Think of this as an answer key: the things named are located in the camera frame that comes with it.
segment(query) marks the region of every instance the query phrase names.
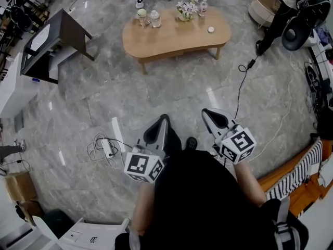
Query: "glass jar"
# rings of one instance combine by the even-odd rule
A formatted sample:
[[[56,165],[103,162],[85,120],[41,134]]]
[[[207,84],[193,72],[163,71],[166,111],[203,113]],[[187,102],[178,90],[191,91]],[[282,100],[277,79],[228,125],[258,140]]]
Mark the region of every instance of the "glass jar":
[[[150,21],[147,18],[147,12],[143,8],[137,11],[137,16],[141,26],[145,27],[149,25]]]
[[[151,20],[151,25],[153,28],[159,28],[162,25],[160,14],[156,11],[153,10],[150,13],[150,20]]]

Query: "coffee table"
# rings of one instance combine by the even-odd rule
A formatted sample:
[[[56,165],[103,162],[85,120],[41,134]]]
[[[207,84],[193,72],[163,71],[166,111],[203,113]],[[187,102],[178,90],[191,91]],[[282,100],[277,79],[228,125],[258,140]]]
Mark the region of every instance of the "coffee table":
[[[178,19],[176,8],[163,10],[160,15],[159,28],[142,27],[137,19],[132,19],[123,29],[124,49],[137,58],[143,74],[147,74],[145,63],[185,52],[217,48],[215,59],[218,59],[221,47],[231,38],[230,26],[214,7],[208,7],[204,18],[195,15],[185,22]],[[214,27],[215,31],[209,33],[208,27]]]

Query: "black pants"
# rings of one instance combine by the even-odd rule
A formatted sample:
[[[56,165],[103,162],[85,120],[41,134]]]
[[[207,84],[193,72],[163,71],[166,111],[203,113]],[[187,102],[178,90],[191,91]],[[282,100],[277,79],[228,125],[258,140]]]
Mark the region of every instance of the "black pants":
[[[290,18],[297,15],[297,10],[288,7],[286,4],[282,3],[279,10],[277,11],[273,22],[266,32],[264,39],[259,44],[259,52],[261,54],[265,53],[268,48],[270,48],[272,42],[275,38],[282,35],[287,22]]]
[[[11,154],[15,154],[18,152],[22,152],[22,148],[20,146],[0,146],[0,163],[2,160]]]

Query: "wall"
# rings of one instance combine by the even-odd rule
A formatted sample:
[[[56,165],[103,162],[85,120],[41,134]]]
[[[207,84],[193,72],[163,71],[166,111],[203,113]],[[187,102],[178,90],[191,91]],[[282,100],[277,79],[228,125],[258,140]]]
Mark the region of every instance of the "wall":
[[[305,250],[326,250],[333,241],[333,188],[325,199],[317,201],[299,219],[309,230]]]
[[[16,214],[15,206],[11,203],[7,190],[0,176],[0,239],[25,222]]]

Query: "plastic bottle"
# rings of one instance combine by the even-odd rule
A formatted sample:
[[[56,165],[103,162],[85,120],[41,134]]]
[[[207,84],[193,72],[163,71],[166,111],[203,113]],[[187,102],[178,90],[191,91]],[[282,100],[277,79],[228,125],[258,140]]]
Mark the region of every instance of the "plastic bottle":
[[[199,11],[199,16],[204,17],[207,11],[207,0],[202,0],[202,2],[200,3],[200,11]]]
[[[160,14],[156,11],[153,10],[150,13],[150,20],[151,20],[151,25],[153,28],[159,28],[162,25]]]
[[[143,8],[141,8],[137,11],[137,15],[138,15],[141,26],[145,27],[145,26],[149,25],[149,21],[147,19],[147,12]]]

